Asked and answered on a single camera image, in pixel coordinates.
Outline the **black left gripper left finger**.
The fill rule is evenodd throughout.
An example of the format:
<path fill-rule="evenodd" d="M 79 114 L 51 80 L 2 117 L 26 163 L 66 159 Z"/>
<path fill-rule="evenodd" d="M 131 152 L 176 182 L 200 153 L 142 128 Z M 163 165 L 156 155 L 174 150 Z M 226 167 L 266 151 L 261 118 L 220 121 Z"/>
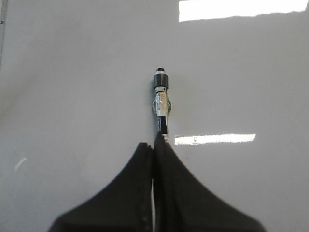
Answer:
<path fill-rule="evenodd" d="M 139 143 L 118 176 L 101 192 L 59 216 L 51 232 L 151 232 L 153 150 Z"/>

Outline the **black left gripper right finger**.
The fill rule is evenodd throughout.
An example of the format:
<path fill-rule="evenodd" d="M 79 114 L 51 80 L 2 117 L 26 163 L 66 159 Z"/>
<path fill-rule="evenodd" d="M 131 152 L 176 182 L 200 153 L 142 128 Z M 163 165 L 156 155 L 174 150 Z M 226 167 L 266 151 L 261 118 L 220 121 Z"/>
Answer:
<path fill-rule="evenodd" d="M 204 187 L 158 133 L 154 142 L 154 203 L 157 232 L 264 232 L 256 219 Z"/>

